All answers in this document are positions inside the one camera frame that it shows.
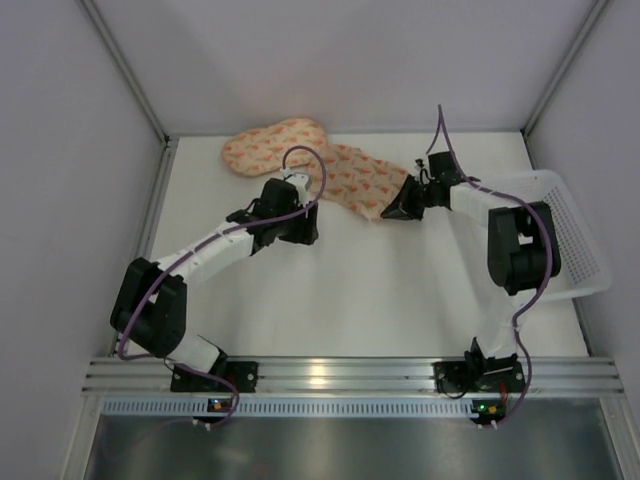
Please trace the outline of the pink mesh laundry bag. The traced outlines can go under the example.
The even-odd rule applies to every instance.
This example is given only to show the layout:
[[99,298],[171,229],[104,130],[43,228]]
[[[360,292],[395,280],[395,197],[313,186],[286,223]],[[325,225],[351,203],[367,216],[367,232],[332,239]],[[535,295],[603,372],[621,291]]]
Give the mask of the pink mesh laundry bag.
[[259,177],[280,170],[291,147],[305,146],[324,154],[328,140],[324,127],[314,119],[292,117],[233,136],[222,147],[221,158],[236,174]]
[[370,221],[382,218],[409,176],[401,166],[347,145],[329,145],[323,160],[326,182],[321,198]]

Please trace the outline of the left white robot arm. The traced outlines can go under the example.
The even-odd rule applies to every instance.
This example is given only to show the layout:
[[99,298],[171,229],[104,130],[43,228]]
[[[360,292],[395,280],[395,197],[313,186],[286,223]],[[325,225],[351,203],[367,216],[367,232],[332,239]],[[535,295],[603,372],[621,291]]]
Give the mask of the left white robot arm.
[[214,374],[225,361],[215,343],[188,329],[188,295],[235,262],[280,240],[311,245],[318,239],[318,205],[311,178],[289,173],[266,182],[245,209],[228,215],[208,236],[159,260],[130,263],[115,301],[110,325],[145,357],[169,359]]

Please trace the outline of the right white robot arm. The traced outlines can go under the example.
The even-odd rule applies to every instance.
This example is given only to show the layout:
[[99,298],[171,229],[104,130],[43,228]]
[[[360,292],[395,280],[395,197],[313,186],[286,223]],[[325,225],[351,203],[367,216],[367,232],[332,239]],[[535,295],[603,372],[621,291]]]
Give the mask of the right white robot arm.
[[487,288],[489,311],[472,347],[488,358],[516,354],[523,349],[518,345],[521,318],[561,270],[550,206],[466,175],[448,151],[416,164],[419,173],[405,180],[381,217],[420,220],[427,209],[442,207],[483,230],[486,259],[480,269],[492,285]]

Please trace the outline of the white plastic basket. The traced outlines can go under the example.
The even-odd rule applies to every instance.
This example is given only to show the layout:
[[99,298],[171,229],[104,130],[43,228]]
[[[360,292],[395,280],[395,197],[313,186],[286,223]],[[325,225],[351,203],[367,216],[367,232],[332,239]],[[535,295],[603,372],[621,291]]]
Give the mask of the white plastic basket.
[[561,257],[561,269],[541,300],[551,302],[590,296],[612,284],[609,263],[562,178],[550,170],[491,176],[484,185],[530,203],[543,201],[551,209]]

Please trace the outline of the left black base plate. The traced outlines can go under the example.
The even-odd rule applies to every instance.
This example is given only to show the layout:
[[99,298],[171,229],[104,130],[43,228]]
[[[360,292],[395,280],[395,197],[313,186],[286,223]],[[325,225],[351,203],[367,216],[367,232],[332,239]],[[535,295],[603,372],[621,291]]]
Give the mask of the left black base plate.
[[[230,392],[225,384],[192,373],[180,364],[175,364],[172,369],[171,392]],[[223,378],[233,385],[239,393],[254,393],[258,381],[258,369],[259,363],[255,361],[226,359],[218,361],[209,375]]]

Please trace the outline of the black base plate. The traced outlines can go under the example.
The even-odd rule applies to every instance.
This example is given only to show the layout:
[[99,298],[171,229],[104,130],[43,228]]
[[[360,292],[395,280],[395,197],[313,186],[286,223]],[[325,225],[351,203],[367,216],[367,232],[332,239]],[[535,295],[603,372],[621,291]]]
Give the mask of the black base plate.
[[516,357],[487,361],[448,360],[434,365],[436,389],[448,396],[521,393],[525,374]]
[[[171,392],[230,392],[225,384],[192,373],[180,364],[175,364],[172,369]],[[259,363],[255,361],[226,359],[218,361],[209,375],[223,378],[233,385],[239,393],[254,393],[258,381],[258,369]]]

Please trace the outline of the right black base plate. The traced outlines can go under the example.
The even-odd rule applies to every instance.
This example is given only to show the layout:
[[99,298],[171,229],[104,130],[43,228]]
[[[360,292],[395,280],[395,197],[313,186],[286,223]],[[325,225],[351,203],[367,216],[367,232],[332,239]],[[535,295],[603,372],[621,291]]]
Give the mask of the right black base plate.
[[448,360],[434,365],[436,389],[448,396],[521,393],[525,374],[516,357],[487,361]]

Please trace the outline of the aluminium mounting rail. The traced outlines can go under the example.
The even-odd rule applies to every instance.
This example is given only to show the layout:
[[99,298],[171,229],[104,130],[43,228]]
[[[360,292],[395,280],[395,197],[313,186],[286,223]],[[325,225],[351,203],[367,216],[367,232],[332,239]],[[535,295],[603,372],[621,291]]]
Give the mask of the aluminium mounting rail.
[[[236,357],[259,363],[257,395],[435,396],[434,365],[442,358]],[[535,357],[529,395],[539,398],[617,397],[624,393],[613,360],[598,357]],[[159,360],[90,361],[81,392],[160,394],[173,373]]]

